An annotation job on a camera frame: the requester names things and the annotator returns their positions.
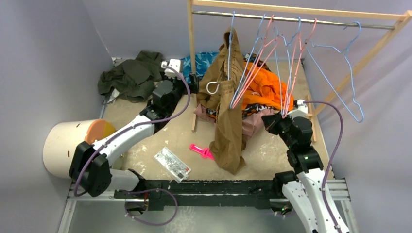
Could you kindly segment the pink shorts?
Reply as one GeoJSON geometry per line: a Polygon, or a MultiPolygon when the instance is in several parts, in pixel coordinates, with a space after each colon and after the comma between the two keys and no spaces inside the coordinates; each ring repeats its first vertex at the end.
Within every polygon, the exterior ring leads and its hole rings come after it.
{"type": "MultiPolygon", "coordinates": [[[[199,104],[194,112],[196,116],[199,118],[212,123],[216,124],[216,120],[210,116],[207,115],[206,113],[206,108],[199,104]]],[[[242,134],[245,136],[247,140],[249,140],[251,137],[253,137],[255,134],[258,133],[262,128],[264,128],[263,121],[261,119],[262,116],[269,116],[273,115],[275,113],[278,113],[278,110],[274,109],[264,109],[258,113],[251,114],[250,116],[246,117],[245,119],[242,120],[242,134]]]]}

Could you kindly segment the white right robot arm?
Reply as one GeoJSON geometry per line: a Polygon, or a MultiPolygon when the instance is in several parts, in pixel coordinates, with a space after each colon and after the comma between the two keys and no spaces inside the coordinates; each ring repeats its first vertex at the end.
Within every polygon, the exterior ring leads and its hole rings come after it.
{"type": "Polygon", "coordinates": [[[273,192],[286,197],[308,233],[348,233],[326,184],[327,174],[312,146],[312,122],[303,117],[263,116],[265,130],[278,135],[287,146],[292,171],[275,174],[273,192]]]}

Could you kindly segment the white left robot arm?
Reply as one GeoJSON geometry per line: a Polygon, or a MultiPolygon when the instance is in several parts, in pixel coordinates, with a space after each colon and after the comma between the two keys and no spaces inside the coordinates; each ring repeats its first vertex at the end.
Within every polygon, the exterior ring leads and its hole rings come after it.
{"type": "Polygon", "coordinates": [[[125,190],[134,199],[143,196],[145,185],[141,176],[129,170],[115,170],[115,161],[131,147],[148,138],[180,114],[174,113],[184,94],[199,92],[199,78],[189,74],[185,78],[171,78],[160,81],[146,107],[126,126],[94,143],[81,142],[75,149],[69,168],[74,181],[73,194],[76,197],[89,194],[97,197],[106,190],[125,190]]]}

